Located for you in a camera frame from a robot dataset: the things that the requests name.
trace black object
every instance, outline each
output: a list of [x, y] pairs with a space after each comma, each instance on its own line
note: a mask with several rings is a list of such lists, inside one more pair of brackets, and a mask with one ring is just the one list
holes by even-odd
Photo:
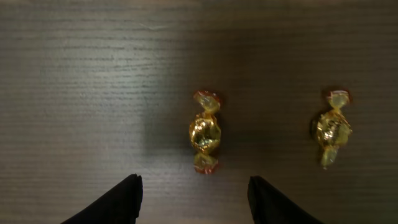
[[250, 177], [248, 198], [255, 224], [320, 224], [262, 177]]
[[141, 176], [130, 175], [63, 224], [134, 224], [141, 202]]

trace wood grain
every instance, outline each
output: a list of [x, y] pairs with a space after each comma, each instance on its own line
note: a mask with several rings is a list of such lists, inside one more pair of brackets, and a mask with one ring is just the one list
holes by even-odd
[[[0, 1], [0, 223], [60, 223], [127, 175], [138, 223], [252, 223], [261, 175], [325, 223], [398, 222], [397, 1]], [[328, 171], [308, 136], [348, 88]], [[192, 93], [225, 99], [192, 169]]]

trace dark wood surface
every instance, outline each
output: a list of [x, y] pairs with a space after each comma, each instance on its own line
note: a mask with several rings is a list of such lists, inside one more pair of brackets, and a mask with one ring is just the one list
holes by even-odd
[[[398, 222], [398, 2], [0, 1], [0, 223], [59, 223], [127, 175], [138, 223], [252, 223], [261, 175], [325, 223]], [[317, 165], [321, 91], [354, 134]], [[224, 99], [193, 171], [192, 93]]]

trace wrapped candy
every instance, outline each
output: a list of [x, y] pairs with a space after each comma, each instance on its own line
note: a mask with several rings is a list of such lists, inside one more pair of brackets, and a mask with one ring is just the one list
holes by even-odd
[[214, 114], [220, 109], [220, 99], [209, 91], [197, 91], [193, 98], [201, 104], [204, 112], [197, 114], [189, 127], [190, 141], [197, 151], [193, 164], [197, 172], [211, 174], [218, 167], [214, 156], [220, 144], [221, 129]]
[[340, 110], [350, 102], [349, 93], [344, 90], [331, 91], [328, 102], [333, 109], [319, 117], [314, 131], [314, 137], [323, 149], [320, 162], [324, 169], [334, 163], [339, 148], [347, 143], [348, 136], [353, 132]]

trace shiny gold candy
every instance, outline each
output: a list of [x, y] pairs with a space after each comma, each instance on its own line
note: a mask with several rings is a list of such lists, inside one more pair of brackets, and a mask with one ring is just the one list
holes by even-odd
[[321, 165], [324, 168], [334, 163], [339, 148], [347, 143], [348, 136], [353, 132], [340, 110], [349, 101], [347, 91], [331, 91], [328, 102], [333, 109], [319, 117], [315, 138], [323, 149]]
[[194, 158], [197, 172], [211, 174], [217, 168], [218, 159], [211, 153], [220, 144], [221, 129], [214, 114], [220, 109], [220, 99], [209, 91], [197, 91], [193, 98], [201, 104], [204, 112], [197, 114], [189, 127], [190, 141], [198, 151]]

